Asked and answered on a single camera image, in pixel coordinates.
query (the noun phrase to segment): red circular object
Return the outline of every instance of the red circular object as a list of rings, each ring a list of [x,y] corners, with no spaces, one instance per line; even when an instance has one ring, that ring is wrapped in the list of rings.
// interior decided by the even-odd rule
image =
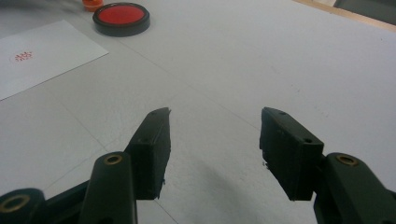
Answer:
[[[126,24],[141,20],[145,16],[142,9],[134,6],[108,7],[100,12],[99,19],[112,24]]]
[[[138,35],[149,28],[149,12],[134,3],[111,3],[99,7],[92,19],[96,30],[104,35]]]

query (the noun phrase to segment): screw hole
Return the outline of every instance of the screw hole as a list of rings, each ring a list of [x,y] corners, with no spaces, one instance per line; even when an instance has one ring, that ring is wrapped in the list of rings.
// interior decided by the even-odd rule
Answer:
[[[7,198],[0,203],[0,213],[11,213],[18,211],[30,201],[30,196],[27,194],[19,194]]]
[[[349,166],[356,166],[358,165],[358,161],[352,157],[349,157],[347,155],[338,155],[337,160],[339,160],[341,163]]]
[[[114,165],[122,161],[122,156],[120,155],[109,155],[105,158],[106,165]]]

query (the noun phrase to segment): orange object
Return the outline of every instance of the orange object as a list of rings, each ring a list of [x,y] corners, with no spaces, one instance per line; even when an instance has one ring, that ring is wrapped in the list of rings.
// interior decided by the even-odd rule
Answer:
[[[94,12],[103,6],[103,0],[82,0],[82,4],[84,4],[85,10]]]

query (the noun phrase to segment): paper sheet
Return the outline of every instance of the paper sheet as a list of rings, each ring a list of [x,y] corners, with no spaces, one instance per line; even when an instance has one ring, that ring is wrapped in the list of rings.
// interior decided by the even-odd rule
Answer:
[[[0,39],[0,101],[105,54],[67,21]]]

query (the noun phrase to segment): red disc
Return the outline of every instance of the red disc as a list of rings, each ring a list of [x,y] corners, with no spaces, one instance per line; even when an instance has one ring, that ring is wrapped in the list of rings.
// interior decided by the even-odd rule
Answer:
[[[119,25],[139,21],[144,16],[144,11],[134,6],[108,7],[98,15],[99,20],[103,22]]]

